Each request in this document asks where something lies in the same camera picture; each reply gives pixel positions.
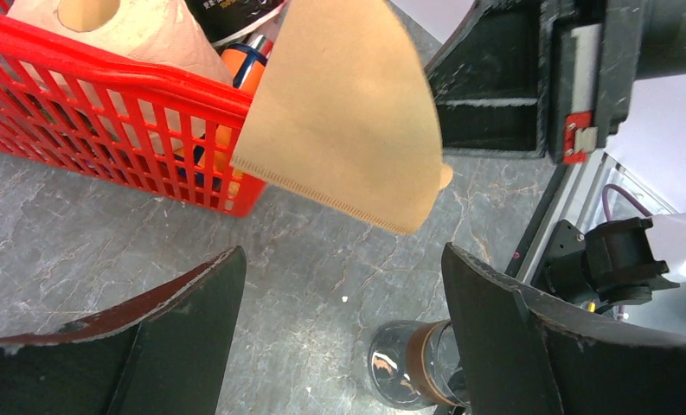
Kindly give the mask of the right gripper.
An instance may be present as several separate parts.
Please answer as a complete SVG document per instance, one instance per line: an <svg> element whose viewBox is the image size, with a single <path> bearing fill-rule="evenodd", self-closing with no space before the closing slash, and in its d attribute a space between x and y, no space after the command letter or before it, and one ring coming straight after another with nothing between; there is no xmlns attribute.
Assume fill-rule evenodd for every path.
<svg viewBox="0 0 686 415"><path fill-rule="evenodd" d="M541 2L476 1L426 64L447 155L542 158ZM686 1L560 1L548 153L585 162L630 111L633 86L686 74Z"/></svg>

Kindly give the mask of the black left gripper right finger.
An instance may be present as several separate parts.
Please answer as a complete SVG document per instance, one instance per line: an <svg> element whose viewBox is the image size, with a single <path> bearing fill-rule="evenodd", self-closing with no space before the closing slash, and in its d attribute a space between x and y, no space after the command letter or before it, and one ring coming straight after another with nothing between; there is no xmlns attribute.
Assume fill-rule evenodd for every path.
<svg viewBox="0 0 686 415"><path fill-rule="evenodd" d="M617 322L495 271L441 257L477 414L686 414L686 335Z"/></svg>

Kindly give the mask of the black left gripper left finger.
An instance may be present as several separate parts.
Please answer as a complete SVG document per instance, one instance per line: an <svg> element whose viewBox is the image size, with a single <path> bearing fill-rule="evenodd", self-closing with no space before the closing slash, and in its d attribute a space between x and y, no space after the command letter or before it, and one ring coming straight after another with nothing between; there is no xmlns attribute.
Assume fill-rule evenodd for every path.
<svg viewBox="0 0 686 415"><path fill-rule="evenodd" d="M45 333L0 338L0 414L212 414L245 287L242 248Z"/></svg>

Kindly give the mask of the brown paper coffee filter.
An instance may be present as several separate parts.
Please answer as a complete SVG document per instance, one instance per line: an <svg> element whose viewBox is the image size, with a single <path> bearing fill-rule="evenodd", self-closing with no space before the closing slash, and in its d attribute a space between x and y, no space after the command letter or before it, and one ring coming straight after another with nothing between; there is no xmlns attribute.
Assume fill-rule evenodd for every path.
<svg viewBox="0 0 686 415"><path fill-rule="evenodd" d="M230 162L393 233L423 225L452 172L418 51L386 2L291 2Z"/></svg>

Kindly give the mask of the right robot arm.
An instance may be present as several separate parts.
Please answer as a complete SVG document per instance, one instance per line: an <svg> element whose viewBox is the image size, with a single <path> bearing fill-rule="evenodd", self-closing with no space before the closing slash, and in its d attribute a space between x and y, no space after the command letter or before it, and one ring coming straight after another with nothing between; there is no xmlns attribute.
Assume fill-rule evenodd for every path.
<svg viewBox="0 0 686 415"><path fill-rule="evenodd" d="M448 150L586 160L636 81L686 74L686 1L476 1L426 68ZM559 220L527 283L447 244L442 414L686 414L686 335L610 318L686 284L686 214Z"/></svg>

